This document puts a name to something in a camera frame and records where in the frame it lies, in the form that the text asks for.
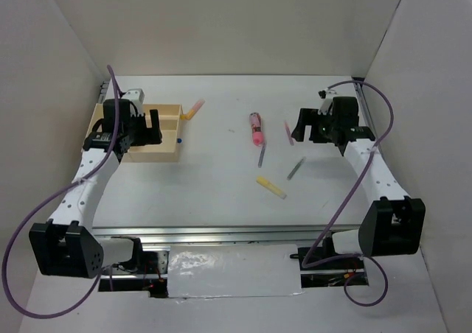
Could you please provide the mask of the grey green pen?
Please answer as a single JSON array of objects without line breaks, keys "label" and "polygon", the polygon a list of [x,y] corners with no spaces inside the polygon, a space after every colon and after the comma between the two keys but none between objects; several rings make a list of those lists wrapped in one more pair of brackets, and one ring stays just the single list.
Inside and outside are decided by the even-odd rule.
[{"label": "grey green pen", "polygon": [[306,157],[302,157],[297,164],[294,166],[294,168],[290,171],[290,173],[287,176],[287,180],[291,180],[293,176],[298,172],[299,168],[304,164],[306,160]]}]

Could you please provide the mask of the pink orange highlighter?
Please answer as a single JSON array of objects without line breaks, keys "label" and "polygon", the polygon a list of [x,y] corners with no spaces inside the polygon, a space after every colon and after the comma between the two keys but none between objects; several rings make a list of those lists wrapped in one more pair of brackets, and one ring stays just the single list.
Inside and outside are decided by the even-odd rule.
[{"label": "pink orange highlighter", "polygon": [[205,103],[204,99],[198,100],[188,111],[186,114],[183,114],[187,117],[185,120],[191,120],[194,115],[199,111],[199,109],[203,106]]}]

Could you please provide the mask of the pink capped marker bottle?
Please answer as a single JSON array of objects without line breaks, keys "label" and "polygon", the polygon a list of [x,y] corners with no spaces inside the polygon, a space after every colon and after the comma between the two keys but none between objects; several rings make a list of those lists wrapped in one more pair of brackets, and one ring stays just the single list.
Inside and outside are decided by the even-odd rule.
[{"label": "pink capped marker bottle", "polygon": [[249,115],[249,121],[251,124],[251,137],[253,144],[256,146],[260,146],[264,143],[265,137],[262,129],[262,119],[259,113],[251,113]]}]

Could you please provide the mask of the purple pen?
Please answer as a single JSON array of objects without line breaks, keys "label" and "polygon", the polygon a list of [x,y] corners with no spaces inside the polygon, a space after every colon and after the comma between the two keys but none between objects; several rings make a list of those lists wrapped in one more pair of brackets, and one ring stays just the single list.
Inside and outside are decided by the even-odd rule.
[{"label": "purple pen", "polygon": [[263,144],[262,147],[261,147],[261,150],[260,150],[260,156],[259,156],[258,163],[257,163],[258,168],[261,168],[262,165],[263,165],[263,159],[264,159],[265,151],[266,151],[266,145]]}]

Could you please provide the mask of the yellow highlighter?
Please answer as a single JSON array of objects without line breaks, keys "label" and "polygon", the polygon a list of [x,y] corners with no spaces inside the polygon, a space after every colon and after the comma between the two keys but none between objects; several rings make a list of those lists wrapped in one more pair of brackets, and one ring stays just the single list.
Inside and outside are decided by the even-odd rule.
[{"label": "yellow highlighter", "polygon": [[256,182],[281,199],[285,199],[287,197],[287,194],[283,190],[281,190],[279,187],[275,186],[273,183],[271,183],[269,180],[262,176],[257,176]]}]

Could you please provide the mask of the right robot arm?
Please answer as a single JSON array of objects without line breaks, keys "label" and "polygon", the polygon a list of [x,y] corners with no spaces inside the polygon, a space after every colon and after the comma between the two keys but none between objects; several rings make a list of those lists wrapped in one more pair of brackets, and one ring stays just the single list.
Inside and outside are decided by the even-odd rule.
[{"label": "right robot arm", "polygon": [[412,198],[395,180],[367,126],[359,124],[358,102],[354,97],[327,99],[320,109],[299,112],[293,139],[315,144],[334,144],[363,179],[360,183],[370,207],[359,229],[335,232],[332,244],[322,250],[322,260],[330,268],[340,267],[348,253],[367,256],[415,254],[426,214],[420,198]]}]

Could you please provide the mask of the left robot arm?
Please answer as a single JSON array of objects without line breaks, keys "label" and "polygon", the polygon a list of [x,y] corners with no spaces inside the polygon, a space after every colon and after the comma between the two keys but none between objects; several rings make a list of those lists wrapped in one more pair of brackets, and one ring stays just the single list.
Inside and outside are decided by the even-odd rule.
[{"label": "left robot arm", "polygon": [[98,240],[91,229],[104,190],[129,149],[161,144],[159,112],[144,112],[128,99],[107,99],[101,108],[103,115],[86,136],[77,173],[60,205],[46,222],[29,230],[39,270],[46,276],[93,278],[105,267],[138,273],[145,266],[139,239]]}]

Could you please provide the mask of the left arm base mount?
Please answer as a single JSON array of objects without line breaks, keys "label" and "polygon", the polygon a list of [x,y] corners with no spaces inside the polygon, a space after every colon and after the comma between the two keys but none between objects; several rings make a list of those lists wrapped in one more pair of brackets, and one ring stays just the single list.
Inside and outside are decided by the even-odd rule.
[{"label": "left arm base mount", "polygon": [[144,292],[167,298],[168,250],[146,250],[137,262],[114,264],[100,279],[99,292]]}]

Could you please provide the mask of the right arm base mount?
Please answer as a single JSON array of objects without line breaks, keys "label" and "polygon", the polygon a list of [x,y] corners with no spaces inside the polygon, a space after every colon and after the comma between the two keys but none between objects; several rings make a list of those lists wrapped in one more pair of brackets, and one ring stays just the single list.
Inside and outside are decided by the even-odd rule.
[{"label": "right arm base mount", "polygon": [[351,278],[349,286],[368,285],[367,274],[364,272],[364,263],[361,259],[339,259],[321,264],[317,267],[303,268],[302,260],[309,248],[297,248],[297,252],[289,258],[298,261],[302,288],[342,287],[345,281]]}]

